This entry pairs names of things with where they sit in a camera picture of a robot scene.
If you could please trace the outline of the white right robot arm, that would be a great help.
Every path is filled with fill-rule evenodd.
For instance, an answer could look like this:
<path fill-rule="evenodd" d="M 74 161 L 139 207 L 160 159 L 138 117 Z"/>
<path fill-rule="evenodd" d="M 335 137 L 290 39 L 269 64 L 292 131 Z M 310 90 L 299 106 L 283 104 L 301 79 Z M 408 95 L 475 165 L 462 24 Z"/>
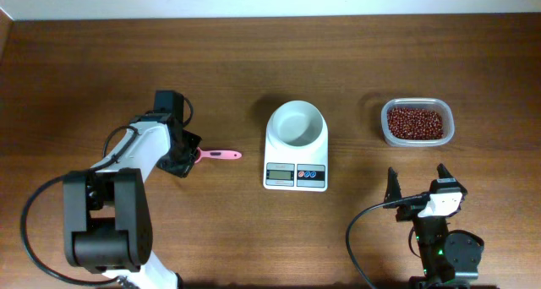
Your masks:
<path fill-rule="evenodd" d="M 460 211 L 467 190 L 444 165 L 438 165 L 437 172 L 427 192 L 404 197 L 397 172 L 390 168 L 384 207 L 396 210 L 398 222 L 413 224 L 410 238 L 417 242 L 424 274 L 411 277 L 410 288 L 469 288 L 478 279 L 484 240 L 448 228 L 448 219 Z"/>

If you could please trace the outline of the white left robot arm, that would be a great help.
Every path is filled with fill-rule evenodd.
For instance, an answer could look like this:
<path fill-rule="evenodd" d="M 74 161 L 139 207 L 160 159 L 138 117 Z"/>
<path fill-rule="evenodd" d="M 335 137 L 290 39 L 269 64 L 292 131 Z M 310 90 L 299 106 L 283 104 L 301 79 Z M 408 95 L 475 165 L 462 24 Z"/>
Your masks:
<path fill-rule="evenodd" d="M 111 153 L 63 179 L 64 253 L 70 265 L 137 288 L 180 288 L 179 274 L 152 250 L 145 180 L 153 168 L 186 177 L 200 136 L 186 130 L 191 102 L 158 90 L 153 108 L 135 117 Z"/>

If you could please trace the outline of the pink measuring scoop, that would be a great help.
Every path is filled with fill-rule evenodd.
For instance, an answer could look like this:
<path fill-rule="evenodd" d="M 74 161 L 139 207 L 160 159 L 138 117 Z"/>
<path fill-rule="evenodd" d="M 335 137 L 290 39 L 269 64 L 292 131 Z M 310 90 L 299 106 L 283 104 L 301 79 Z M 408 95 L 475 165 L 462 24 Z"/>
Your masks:
<path fill-rule="evenodd" d="M 197 148 L 197 157 L 195 164 L 201 162 L 204 159 L 214 159 L 214 160 L 237 160 L 240 159 L 243 155 L 235 150 L 202 150 Z"/>

